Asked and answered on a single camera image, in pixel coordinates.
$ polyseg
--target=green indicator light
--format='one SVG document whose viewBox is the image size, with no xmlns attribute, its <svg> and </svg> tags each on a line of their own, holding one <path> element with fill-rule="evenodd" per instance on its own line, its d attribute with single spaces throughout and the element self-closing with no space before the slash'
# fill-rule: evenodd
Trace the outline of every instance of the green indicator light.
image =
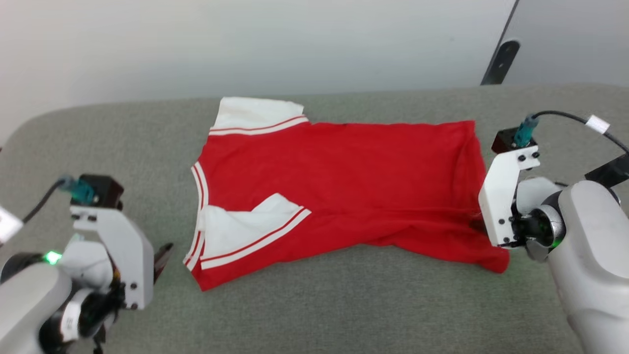
<svg viewBox="0 0 629 354">
<path fill-rule="evenodd" d="M 44 255 L 43 260 L 50 263 L 51 265 L 57 264 L 57 262 L 61 259 L 61 254 L 58 254 L 55 251 L 50 251 Z"/>
</svg>

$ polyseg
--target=gray fabric tablecloth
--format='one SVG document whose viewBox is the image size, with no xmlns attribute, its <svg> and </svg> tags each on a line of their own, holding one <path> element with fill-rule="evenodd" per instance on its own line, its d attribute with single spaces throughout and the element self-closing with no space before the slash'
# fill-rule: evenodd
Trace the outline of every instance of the gray fabric tablecloth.
<svg viewBox="0 0 629 354">
<path fill-rule="evenodd" d="M 285 96 L 315 122 L 476 120 L 487 163 L 496 131 L 556 109 L 612 123 L 629 142 L 629 89 L 599 85 Z M 545 265 L 513 253 L 505 274 L 393 247 L 357 246 L 271 266 L 209 292 L 181 260 L 197 193 L 190 166 L 219 99 L 121 103 L 56 111 L 26 123 L 0 152 L 0 204 L 23 216 L 64 173 L 114 176 L 125 214 L 154 245 L 176 252 L 144 311 L 124 312 L 107 353 L 579 353 Z M 535 175 L 567 183 L 619 156 L 600 135 L 559 117 L 536 131 Z M 620 197 L 627 186 L 618 188 Z M 0 251 L 63 250 L 73 234 L 58 193 Z M 77 353 L 90 353 L 82 345 Z"/>
</svg>

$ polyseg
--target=red stripe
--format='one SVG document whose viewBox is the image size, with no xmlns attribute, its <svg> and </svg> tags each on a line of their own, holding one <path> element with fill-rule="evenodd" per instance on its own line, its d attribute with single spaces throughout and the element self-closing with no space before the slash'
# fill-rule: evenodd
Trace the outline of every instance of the red stripe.
<svg viewBox="0 0 629 354">
<path fill-rule="evenodd" d="M 268 127 L 262 127 L 262 128 L 251 128 L 251 129 L 245 129 L 245 128 L 221 128 L 221 129 L 214 129 L 214 128 L 211 128 L 209 131 L 210 131 L 210 132 L 220 132 L 220 131 L 222 131 L 222 130 L 246 130 L 246 131 L 251 131 L 251 130 L 262 130 L 262 129 L 273 128 L 273 127 L 276 127 L 276 126 L 278 126 L 278 125 L 282 125 L 282 124 L 284 124 L 284 123 L 288 123 L 288 122 L 290 122 L 291 120 L 295 120 L 295 119 L 299 119 L 299 118 L 304 118 L 304 117 L 305 117 L 305 115 L 298 115 L 298 116 L 296 116 L 296 117 L 292 117 L 292 118 L 290 118 L 290 119 L 288 119 L 288 120 L 285 120 L 285 121 L 283 121 L 283 122 L 279 122 L 278 124 L 273 124 L 273 125 L 269 125 Z"/>
<path fill-rule="evenodd" d="M 291 219 L 290 219 L 290 220 L 288 220 L 288 221 L 286 222 L 286 224 L 284 224 L 282 227 L 280 227 L 279 229 L 276 229 L 275 231 L 272 231 L 272 232 L 270 232 L 270 233 L 266 234 L 264 237 L 262 237 L 262 238 L 258 239 L 257 241 L 255 241 L 255 242 L 254 242 L 254 243 L 252 243 L 252 244 L 249 244 L 249 245 L 247 245 L 247 246 L 245 246 L 245 247 L 243 247 L 243 248 L 241 248 L 241 249 L 238 249 L 238 250 L 236 250 L 236 251 L 234 251 L 234 252 L 227 253 L 227 254 L 223 254 L 222 256 L 216 256 L 216 257 L 212 257 L 212 258 L 205 258 L 205 259 L 201 258 L 201 261 L 211 261 L 211 260 L 217 260 L 218 258 L 228 257 L 228 256 L 231 256 L 231 255 L 236 254 L 236 253 L 238 253 L 238 252 L 244 251 L 245 249 L 247 249 L 247 248 L 249 248 L 249 247 L 251 247 L 251 246 L 253 246 L 253 245 L 255 245 L 255 244 L 258 244 L 258 243 L 262 242 L 262 240 L 264 240 L 264 239 L 266 239 L 267 237 L 269 237 L 269 236 L 271 236 L 271 235 L 275 234 L 276 232 L 281 231 L 283 228 L 285 228 L 286 226 L 288 226 L 288 224 L 290 224 L 293 220 L 295 220 L 295 218 L 296 218 L 299 214 L 301 214 L 301 212 L 303 212 L 304 210 L 306 210 L 306 208 L 301 208 L 301 210 L 300 210 L 299 212 L 297 212 L 297 214 L 295 214 L 293 217 L 291 217 Z"/>
<path fill-rule="evenodd" d="M 203 200 L 204 200 L 205 194 L 203 191 L 203 183 L 201 183 L 201 176 L 199 175 L 199 171 L 196 169 L 196 166 L 193 166 L 192 168 L 194 168 L 194 173 L 196 173 L 197 175 L 197 180 L 199 181 L 199 189 L 201 190 L 201 203 L 199 203 L 201 205 L 199 209 L 199 212 L 200 212 L 201 209 L 203 208 Z M 196 242 L 194 243 L 194 249 L 192 250 L 192 253 L 190 253 L 190 258 L 188 258 L 186 261 L 186 266 L 188 266 L 188 263 L 190 263 L 190 260 L 194 256 L 194 253 L 196 253 L 197 247 L 199 246 L 200 239 L 201 239 L 201 231 L 197 233 Z"/>
</svg>

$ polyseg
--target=black cable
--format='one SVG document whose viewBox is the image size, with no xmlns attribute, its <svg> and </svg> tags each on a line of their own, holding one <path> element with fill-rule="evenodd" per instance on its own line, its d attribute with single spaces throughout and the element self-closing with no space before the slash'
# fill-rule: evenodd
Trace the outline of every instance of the black cable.
<svg viewBox="0 0 629 354">
<path fill-rule="evenodd" d="M 46 204 L 46 202 L 48 201 L 48 199 L 50 198 L 50 196 L 52 195 L 52 193 L 54 193 L 54 191 L 61 187 L 62 185 L 64 185 L 66 183 L 65 180 L 61 179 L 61 180 L 57 180 L 55 182 L 55 184 L 53 184 L 48 191 L 46 192 L 46 194 L 44 194 L 44 196 L 42 197 L 42 199 L 39 201 L 39 203 L 37 203 L 37 205 L 35 205 L 35 208 L 33 208 L 33 210 L 31 210 L 30 213 L 28 213 L 27 216 L 24 217 L 24 219 L 22 219 L 22 223 L 27 223 L 29 222 L 41 209 L 42 207 Z"/>
<path fill-rule="evenodd" d="M 587 120 L 586 119 L 583 119 L 583 118 L 578 117 L 576 115 L 573 115 L 573 114 L 570 114 L 570 113 L 566 113 L 566 112 L 562 112 L 562 111 L 540 111 L 540 112 L 537 112 L 536 114 L 532 115 L 531 119 L 537 119 L 537 117 L 539 117 L 540 115 L 558 115 L 558 116 L 561 116 L 561 117 L 566 117 L 566 118 L 570 118 L 572 120 L 576 120 L 577 122 L 580 122 L 580 123 L 583 123 L 583 124 L 587 124 Z M 616 139 L 616 137 L 614 135 L 611 135 L 608 132 L 605 132 L 603 135 L 607 139 L 609 139 L 611 142 L 616 144 L 620 149 L 623 149 L 625 154 L 629 155 L 629 147 L 627 147 L 625 144 L 620 142 L 620 140 Z"/>
</svg>

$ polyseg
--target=red fabric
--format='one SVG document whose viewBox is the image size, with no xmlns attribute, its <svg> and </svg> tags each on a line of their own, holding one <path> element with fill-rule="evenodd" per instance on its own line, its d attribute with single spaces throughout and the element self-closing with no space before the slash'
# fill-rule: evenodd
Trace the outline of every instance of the red fabric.
<svg viewBox="0 0 629 354">
<path fill-rule="evenodd" d="M 355 244 L 395 245 L 501 273 L 508 252 L 469 227 L 485 175 L 474 122 L 301 123 L 260 135 L 212 135 L 199 158 L 209 204 L 251 211 L 274 193 L 312 211 L 272 244 L 192 269 L 202 290 Z"/>
</svg>

